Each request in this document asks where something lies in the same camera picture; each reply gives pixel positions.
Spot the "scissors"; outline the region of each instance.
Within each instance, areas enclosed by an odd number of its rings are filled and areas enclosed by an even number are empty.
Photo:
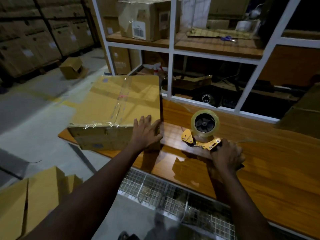
[[[226,37],[221,37],[222,41],[231,41],[231,42],[236,42],[235,39],[233,39],[230,35],[227,35]]]

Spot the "warehouse shelving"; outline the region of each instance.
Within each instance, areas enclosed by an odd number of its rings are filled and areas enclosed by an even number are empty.
[[[168,53],[169,54],[168,91],[167,91],[167,94],[162,94],[163,98],[172,100],[172,101],[199,106],[202,108],[223,111],[233,115],[243,116],[243,117],[252,118],[260,121],[276,123],[277,121],[279,121],[279,119],[241,111],[241,108],[245,103],[262,69],[264,68],[266,62],[268,61],[271,53],[273,52],[277,44],[307,47],[307,48],[320,48],[320,40],[282,37],[282,34],[288,22],[290,21],[293,13],[295,12],[298,4],[300,3],[300,1],[301,0],[289,0],[276,28],[274,29],[274,32],[268,44],[263,49],[261,48],[259,41],[257,40],[238,40],[238,43],[233,44],[228,41],[211,39],[209,43],[208,42],[201,43],[201,41],[198,38],[186,37],[184,33],[176,34],[175,22],[176,22],[177,0],[171,0],[169,39],[162,39],[155,42],[147,42],[143,40],[122,37],[118,32],[118,33],[107,36],[106,39],[103,40],[104,45],[106,47],[106,55],[108,57],[108,60],[111,61],[110,62],[111,73],[113,75],[116,74],[114,62],[112,60],[112,56],[110,52],[110,47],[121,47],[121,48],[128,48],[128,49]],[[97,2],[96,0],[92,0],[92,2],[93,2],[94,10],[97,14],[101,35],[102,37],[104,37],[105,33],[103,30],[102,21],[99,15]],[[214,59],[214,60],[254,64],[256,65],[256,68],[252,73],[234,109],[230,109],[226,107],[214,107],[214,106],[211,106],[210,104],[172,95],[174,55],[194,56],[194,57],[202,57],[202,58]]]

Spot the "concrete floor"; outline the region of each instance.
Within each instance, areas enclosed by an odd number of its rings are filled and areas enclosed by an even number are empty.
[[[108,72],[102,49],[81,56],[89,73],[85,79],[66,80],[59,68],[38,76],[0,95],[0,167],[26,178],[43,169],[58,166],[66,175],[83,180],[92,172],[78,155],[57,135],[65,129],[99,75]],[[110,159],[83,151],[96,170]],[[16,179],[0,171],[0,189]],[[140,239],[176,239],[176,233],[189,232],[176,221],[156,214],[118,195],[109,214],[93,239],[117,239],[122,231]]]

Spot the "hand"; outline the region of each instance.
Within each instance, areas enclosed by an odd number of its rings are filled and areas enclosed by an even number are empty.
[[[151,144],[158,142],[162,139],[161,134],[156,134],[156,129],[160,125],[161,120],[156,120],[151,125],[151,115],[148,115],[146,119],[144,116],[140,118],[139,124],[138,120],[134,119],[133,122],[133,132],[130,143],[134,145],[139,151],[146,149]]]
[[[218,145],[217,150],[210,151],[213,164],[222,177],[225,173],[236,173],[236,170],[245,161],[241,153],[242,148],[234,142],[228,142],[227,139],[221,140],[221,146]]]

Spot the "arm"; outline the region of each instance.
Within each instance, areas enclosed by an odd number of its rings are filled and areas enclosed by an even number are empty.
[[[275,239],[269,223],[238,180],[236,169],[244,161],[241,152],[241,147],[222,139],[222,146],[210,152],[214,165],[208,163],[208,173],[214,175],[216,168],[222,179],[238,239]]]
[[[155,135],[160,124],[150,125],[151,116],[134,120],[128,146],[86,182],[69,194],[23,240],[91,239],[112,206],[120,184],[137,156],[149,145],[162,139]]]

